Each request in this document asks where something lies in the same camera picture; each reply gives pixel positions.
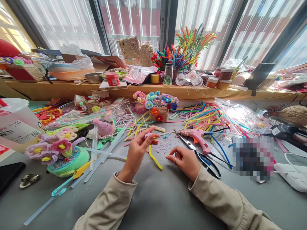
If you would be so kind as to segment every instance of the gray table surface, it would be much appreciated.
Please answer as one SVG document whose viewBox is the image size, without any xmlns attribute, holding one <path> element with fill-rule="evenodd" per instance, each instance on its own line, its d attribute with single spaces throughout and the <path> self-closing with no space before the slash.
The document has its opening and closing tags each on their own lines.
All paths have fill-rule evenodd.
<svg viewBox="0 0 307 230">
<path fill-rule="evenodd" d="M 161 124 L 166 130 L 179 129 L 176 123 Z M 160 142 L 174 143 L 184 147 L 179 138 L 172 134 Z M 231 156 L 228 142 L 223 146 Z M 119 144 L 114 153 L 127 155 L 128 146 Z M 160 171 L 146 153 L 140 170 L 135 176 L 138 186 L 131 204 L 119 229 L 227 229 L 226 225 L 209 213 L 204 206 L 188 191 L 188 178 L 175 165 L 165 159 L 166 154 L 153 151 L 152 154 L 163 166 Z M 279 163 L 287 163 L 281 150 L 274 152 Z M 124 162 L 108 158 L 101 164 L 88 183 L 80 182 L 74 189 L 70 186 L 57 197 L 28 226 L 23 223 L 36 212 L 50 197 L 51 192 L 67 180 L 46 174 L 46 166 L 30 160 L 20 153 L 14 153 L 0 166 L 24 162 L 25 170 L 0 196 L 0 229 L 72 229 L 77 219 L 83 215 L 98 194 L 103 190 L 113 172 L 121 170 Z M 281 229 L 306 229 L 307 194 L 291 188 L 279 175 L 270 181 L 258 184 L 249 177 L 239 176 L 230 171 L 226 164 L 217 164 L 221 181 L 239 190 L 257 209 L 266 212 Z M 41 180 L 21 190 L 20 179 L 25 174 L 40 174 Z"/>
</svg>

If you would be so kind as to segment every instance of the window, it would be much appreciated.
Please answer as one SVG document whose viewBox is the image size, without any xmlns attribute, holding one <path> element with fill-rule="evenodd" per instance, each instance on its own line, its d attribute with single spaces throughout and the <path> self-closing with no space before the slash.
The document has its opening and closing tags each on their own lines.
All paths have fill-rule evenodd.
<svg viewBox="0 0 307 230">
<path fill-rule="evenodd" d="M 257 66 L 304 0 L 249 0 L 224 61 L 244 59 Z"/>
<path fill-rule="evenodd" d="M 120 39 L 136 36 L 159 49 L 161 0 L 99 0 L 111 53 L 124 59 Z"/>
<path fill-rule="evenodd" d="M 21 52 L 30 52 L 35 45 L 27 40 L 24 29 L 9 14 L 10 8 L 0 2 L 0 38 L 12 43 Z"/>
<path fill-rule="evenodd" d="M 307 26 L 299 33 L 287 49 L 278 57 L 273 71 L 283 70 L 307 62 Z"/>
<path fill-rule="evenodd" d="M 179 0 L 175 34 L 182 35 L 185 26 L 194 30 L 203 23 L 203 36 L 214 33 L 217 38 L 201 52 L 197 69 L 215 70 L 219 55 L 224 49 L 223 40 L 227 40 L 230 21 L 234 20 L 233 11 L 237 0 Z"/>
<path fill-rule="evenodd" d="M 52 49 L 77 44 L 104 54 L 89 0 L 22 0 Z"/>
</svg>

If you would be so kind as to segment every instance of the left hand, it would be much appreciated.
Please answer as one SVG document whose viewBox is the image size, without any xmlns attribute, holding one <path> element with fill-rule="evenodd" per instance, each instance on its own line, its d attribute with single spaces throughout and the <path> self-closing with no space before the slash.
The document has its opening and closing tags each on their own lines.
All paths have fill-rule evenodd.
<svg viewBox="0 0 307 230">
<path fill-rule="evenodd" d="M 144 130 L 130 142 L 127 160 L 122 171 L 117 176 L 118 179 L 126 183 L 132 182 L 136 172 L 141 166 L 148 146 L 157 145 L 159 143 L 159 141 L 155 139 L 155 137 L 159 137 L 159 135 L 155 133 L 145 139 L 145 134 L 152 132 L 154 129 L 155 127 L 151 127 Z"/>
</svg>

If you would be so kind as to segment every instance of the scissors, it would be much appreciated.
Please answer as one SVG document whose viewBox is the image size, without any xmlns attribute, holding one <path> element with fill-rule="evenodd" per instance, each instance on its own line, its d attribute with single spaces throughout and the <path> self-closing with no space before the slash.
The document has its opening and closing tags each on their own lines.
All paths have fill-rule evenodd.
<svg viewBox="0 0 307 230">
<path fill-rule="evenodd" d="M 218 167 L 214 164 L 213 161 L 211 161 L 211 159 L 209 157 L 207 157 L 207 155 L 204 155 L 202 153 L 199 153 L 198 150 L 196 149 L 196 147 L 188 140 L 186 140 L 182 135 L 180 135 L 179 133 L 176 132 L 176 134 L 180 137 L 180 139 L 186 144 L 186 146 L 193 150 L 195 155 L 197 156 L 197 158 L 199 159 L 199 161 L 201 162 L 201 164 L 207 169 L 207 171 L 214 176 L 217 179 L 220 179 L 222 177 L 221 172 L 219 171 Z M 212 165 L 215 169 L 215 171 L 217 172 L 218 175 L 216 175 L 211 168 L 209 168 L 208 165 Z"/>
</svg>

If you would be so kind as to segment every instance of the pink hot glue gun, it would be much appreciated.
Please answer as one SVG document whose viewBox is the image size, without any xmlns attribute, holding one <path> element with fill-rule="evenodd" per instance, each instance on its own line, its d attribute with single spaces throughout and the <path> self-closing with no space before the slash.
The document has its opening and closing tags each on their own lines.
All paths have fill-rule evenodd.
<svg viewBox="0 0 307 230">
<path fill-rule="evenodd" d="M 211 153 L 210 147 L 207 145 L 206 141 L 202 138 L 202 136 L 204 135 L 203 130 L 186 129 L 181 131 L 181 135 L 193 137 L 194 143 L 196 143 L 195 140 L 197 140 L 201 145 L 203 154 L 207 155 Z"/>
</svg>

